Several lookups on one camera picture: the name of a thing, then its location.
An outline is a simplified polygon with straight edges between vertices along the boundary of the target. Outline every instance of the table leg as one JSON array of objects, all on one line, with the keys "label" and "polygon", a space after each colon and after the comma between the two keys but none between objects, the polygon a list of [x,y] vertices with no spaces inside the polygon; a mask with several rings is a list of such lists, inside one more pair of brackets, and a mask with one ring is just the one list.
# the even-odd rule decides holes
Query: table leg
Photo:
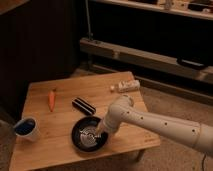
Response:
[{"label": "table leg", "polygon": [[143,154],[144,154],[145,150],[139,150],[138,151],[138,155],[135,159],[136,162],[139,162],[141,160],[141,158],[143,157]]}]

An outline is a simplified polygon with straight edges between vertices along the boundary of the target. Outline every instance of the orange carrot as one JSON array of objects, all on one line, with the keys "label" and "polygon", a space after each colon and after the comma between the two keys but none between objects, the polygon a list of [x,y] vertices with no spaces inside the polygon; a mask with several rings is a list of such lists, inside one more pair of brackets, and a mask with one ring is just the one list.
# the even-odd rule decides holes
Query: orange carrot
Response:
[{"label": "orange carrot", "polygon": [[49,95],[48,95],[48,105],[51,112],[53,112],[53,109],[55,106],[55,96],[56,96],[55,92],[56,92],[56,89],[53,89],[49,92]]}]

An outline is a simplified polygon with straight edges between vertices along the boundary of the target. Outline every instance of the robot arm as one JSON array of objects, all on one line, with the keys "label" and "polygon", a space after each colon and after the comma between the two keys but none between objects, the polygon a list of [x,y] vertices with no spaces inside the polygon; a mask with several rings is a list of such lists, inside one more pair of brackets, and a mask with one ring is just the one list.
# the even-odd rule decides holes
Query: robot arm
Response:
[{"label": "robot arm", "polygon": [[211,126],[136,110],[133,100],[127,95],[120,96],[109,106],[97,132],[115,133],[121,122],[145,128],[213,157]]}]

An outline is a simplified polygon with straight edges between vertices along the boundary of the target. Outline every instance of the black frying pan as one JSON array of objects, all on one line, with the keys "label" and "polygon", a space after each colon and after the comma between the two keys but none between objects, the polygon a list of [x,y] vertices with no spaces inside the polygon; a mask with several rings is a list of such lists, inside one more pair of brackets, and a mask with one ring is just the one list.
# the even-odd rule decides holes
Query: black frying pan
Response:
[{"label": "black frying pan", "polygon": [[95,130],[100,122],[100,118],[88,116],[80,119],[72,129],[73,144],[85,152],[96,151],[101,148],[107,141],[106,132],[95,136]]}]

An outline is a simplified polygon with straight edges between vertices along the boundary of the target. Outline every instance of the wall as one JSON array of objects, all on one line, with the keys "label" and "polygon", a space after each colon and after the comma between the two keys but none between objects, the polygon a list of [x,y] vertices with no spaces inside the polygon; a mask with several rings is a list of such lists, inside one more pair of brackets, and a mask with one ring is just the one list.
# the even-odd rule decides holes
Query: wall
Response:
[{"label": "wall", "polygon": [[31,0],[0,16],[0,105],[20,118],[30,82],[68,77],[78,65],[70,0]]}]

